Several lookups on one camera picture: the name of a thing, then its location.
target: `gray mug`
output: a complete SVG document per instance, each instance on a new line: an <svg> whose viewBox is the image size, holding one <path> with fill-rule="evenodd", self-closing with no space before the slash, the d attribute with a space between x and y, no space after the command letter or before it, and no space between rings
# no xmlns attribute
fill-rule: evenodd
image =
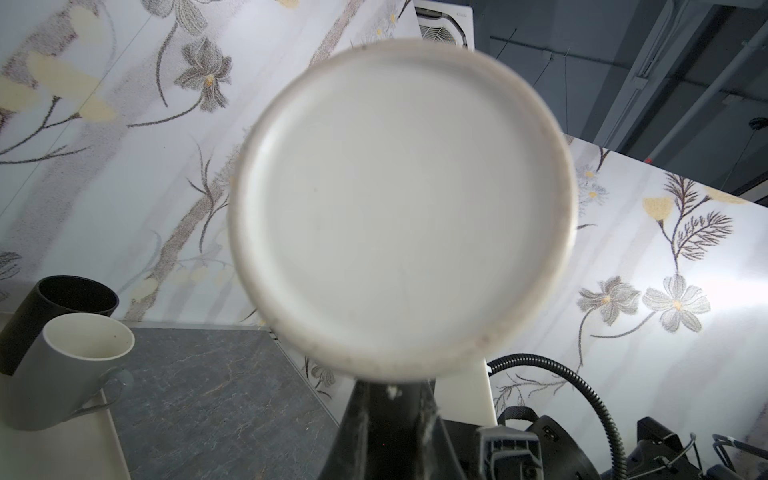
<svg viewBox="0 0 768 480"><path fill-rule="evenodd" d="M2 403L5 424L42 430L109 408L133 386L131 373L118 367L133 347L131 330L108 316L57 316L45 324L10 378ZM122 384L115 400L82 407L113 378Z"/></svg>

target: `ceiling pipe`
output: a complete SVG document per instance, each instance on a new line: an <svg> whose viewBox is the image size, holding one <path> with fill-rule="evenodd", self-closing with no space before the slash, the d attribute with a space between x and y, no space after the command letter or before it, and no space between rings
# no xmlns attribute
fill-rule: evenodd
<svg viewBox="0 0 768 480"><path fill-rule="evenodd" d="M727 82L733 76L733 74L735 74L739 68L744 65L744 62L752 55L752 53L754 53L755 50L763 47L763 42L766 40L766 38L768 38L768 22L765 22L763 26L760 27L760 30L758 30L757 33L747 43L744 44L741 51L735 57L733 57L733 60L731 60L730 63L723 69L723 71L717 75L717 78L715 78L712 84L704 91L703 94L701 94L701 96L694 102L694 104L690 106L683 117L677 121L677 123L674 125L674 127L672 127L671 130L669 130L669 132L667 132L667 135L661 139L656 148L654 148L654 151L648 155L645 163L653 163L654 158L675 138L678 133L680 133L681 130L683 130L688 122L690 122L690 120L697 113L699 113L703 106L706 105L707 102L715 96L715 94L720 92L720 89L725 85L725 82Z"/></svg>

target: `gray flower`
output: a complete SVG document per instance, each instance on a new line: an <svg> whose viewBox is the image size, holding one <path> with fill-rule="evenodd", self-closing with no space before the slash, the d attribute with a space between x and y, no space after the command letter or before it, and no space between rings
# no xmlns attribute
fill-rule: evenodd
<svg viewBox="0 0 768 480"><path fill-rule="evenodd" d="M676 332L683 323L694 332L701 331L701 323L695 313L710 311L710 301L698 286L686 288L685 279L681 275L668 276L664 279L666 294L649 288L643 295L643 303L653 311L660 312L661 325L670 333Z"/></svg>
<svg viewBox="0 0 768 480"><path fill-rule="evenodd" d="M197 3L211 3L218 0L196 0ZM152 15L165 18L176 11L176 21L191 35L199 35L208 26L200 9L191 0L141 0L141 4Z"/></svg>
<svg viewBox="0 0 768 480"><path fill-rule="evenodd" d="M174 81L176 85L200 90L200 109L214 111L227 106L227 99L219 90L219 82L230 83L232 57L224 57L221 50L208 38L186 44L181 49L190 67Z"/></svg>
<svg viewBox="0 0 768 480"><path fill-rule="evenodd" d="M336 376L333 375L333 371L331 369L327 369L324 366L315 365L312 367L312 370L310 371L313 377L318 379L324 387L330 387L334 383L336 383Z"/></svg>
<svg viewBox="0 0 768 480"><path fill-rule="evenodd" d="M576 302L582 312L599 310L606 324L613 325L619 312L634 315L640 301L640 290L635 290L629 283L622 283L619 276L598 282L600 292L585 288L579 290L581 298Z"/></svg>

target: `countertop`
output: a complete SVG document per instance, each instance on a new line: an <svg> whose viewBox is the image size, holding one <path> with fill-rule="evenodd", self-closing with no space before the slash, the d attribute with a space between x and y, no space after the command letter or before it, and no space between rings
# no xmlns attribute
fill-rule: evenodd
<svg viewBox="0 0 768 480"><path fill-rule="evenodd" d="M133 332L111 409L132 480L317 477L336 424L267 332Z"/></svg>

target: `black mug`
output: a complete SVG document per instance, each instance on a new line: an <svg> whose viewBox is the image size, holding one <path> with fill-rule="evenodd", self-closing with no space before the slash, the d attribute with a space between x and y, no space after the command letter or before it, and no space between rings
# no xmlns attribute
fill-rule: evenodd
<svg viewBox="0 0 768 480"><path fill-rule="evenodd" d="M80 276L57 275L40 280L0 332L0 373L13 375L49 320L65 313L110 316L118 302L118 295L108 286Z"/></svg>

